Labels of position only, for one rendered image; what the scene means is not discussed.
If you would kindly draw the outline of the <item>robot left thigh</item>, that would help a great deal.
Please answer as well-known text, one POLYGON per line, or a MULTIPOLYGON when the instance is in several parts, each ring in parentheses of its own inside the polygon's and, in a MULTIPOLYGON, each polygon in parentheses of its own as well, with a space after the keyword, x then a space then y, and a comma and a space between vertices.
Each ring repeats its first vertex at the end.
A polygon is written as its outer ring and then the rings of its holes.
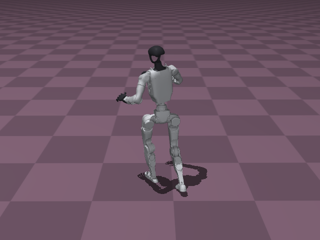
POLYGON ((155 114, 145 114, 142 117, 141 123, 141 134, 143 140, 143 146, 147 145, 149 148, 149 153, 153 153, 155 151, 155 145, 152 143, 152 133, 153 126, 156 122, 155 114))

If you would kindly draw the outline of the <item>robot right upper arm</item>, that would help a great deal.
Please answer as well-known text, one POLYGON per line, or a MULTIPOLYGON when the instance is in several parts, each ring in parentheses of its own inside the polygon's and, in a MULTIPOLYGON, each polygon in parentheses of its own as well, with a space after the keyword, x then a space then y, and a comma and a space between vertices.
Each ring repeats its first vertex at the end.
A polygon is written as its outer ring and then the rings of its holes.
POLYGON ((172 76, 174 77, 174 81, 173 82, 176 85, 180 85, 182 83, 182 81, 183 81, 183 78, 181 77, 181 74, 180 74, 179 70, 173 65, 169 65, 169 67, 171 68, 172 76))

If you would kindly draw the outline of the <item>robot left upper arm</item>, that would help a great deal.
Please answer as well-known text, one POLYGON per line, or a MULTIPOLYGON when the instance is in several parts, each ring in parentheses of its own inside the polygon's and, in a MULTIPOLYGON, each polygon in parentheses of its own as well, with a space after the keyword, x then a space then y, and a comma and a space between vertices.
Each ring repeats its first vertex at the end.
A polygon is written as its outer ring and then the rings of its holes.
POLYGON ((146 72, 144 74, 141 74, 138 77, 138 84, 136 88, 136 98, 133 103, 140 104, 143 101, 142 95, 145 91, 146 83, 150 81, 150 72, 146 72))

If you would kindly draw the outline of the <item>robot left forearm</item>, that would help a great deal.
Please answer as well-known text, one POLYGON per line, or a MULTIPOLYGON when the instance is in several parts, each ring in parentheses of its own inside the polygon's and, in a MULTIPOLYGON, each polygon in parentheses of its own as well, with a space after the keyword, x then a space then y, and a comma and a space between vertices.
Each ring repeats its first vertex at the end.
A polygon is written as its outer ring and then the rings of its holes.
POLYGON ((135 101, 135 99, 136 99, 136 95, 133 95, 133 96, 126 96, 123 100, 129 105, 129 104, 131 104, 131 105, 134 105, 134 104, 136 104, 136 103, 134 103, 134 101, 135 101))

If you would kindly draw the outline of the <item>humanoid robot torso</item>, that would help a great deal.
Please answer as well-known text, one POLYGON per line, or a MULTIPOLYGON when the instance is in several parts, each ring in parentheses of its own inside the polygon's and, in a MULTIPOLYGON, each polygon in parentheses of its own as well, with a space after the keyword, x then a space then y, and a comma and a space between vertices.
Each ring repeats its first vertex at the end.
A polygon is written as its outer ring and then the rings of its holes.
POLYGON ((173 93, 173 76, 172 70, 165 63, 166 69, 161 71, 154 71, 153 68, 147 72, 150 72, 150 80, 147 82, 148 93, 153 102, 157 105, 153 110, 155 115, 155 124, 169 123, 171 120, 170 110, 167 108, 165 102, 171 100, 173 93))

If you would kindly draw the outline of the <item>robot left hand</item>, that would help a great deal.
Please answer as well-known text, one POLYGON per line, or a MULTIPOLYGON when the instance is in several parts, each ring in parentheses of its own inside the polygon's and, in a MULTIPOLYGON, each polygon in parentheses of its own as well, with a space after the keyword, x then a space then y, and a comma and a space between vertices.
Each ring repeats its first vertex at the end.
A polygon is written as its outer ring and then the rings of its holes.
MULTIPOLYGON (((117 102, 119 102, 119 101, 123 101, 124 103, 126 103, 123 99, 126 97, 127 95, 126 95, 126 92, 123 94, 123 93, 121 93, 121 95, 119 95, 118 97, 117 97, 117 99, 116 99, 116 101, 117 102)), ((127 103, 126 103, 127 104, 127 103)))

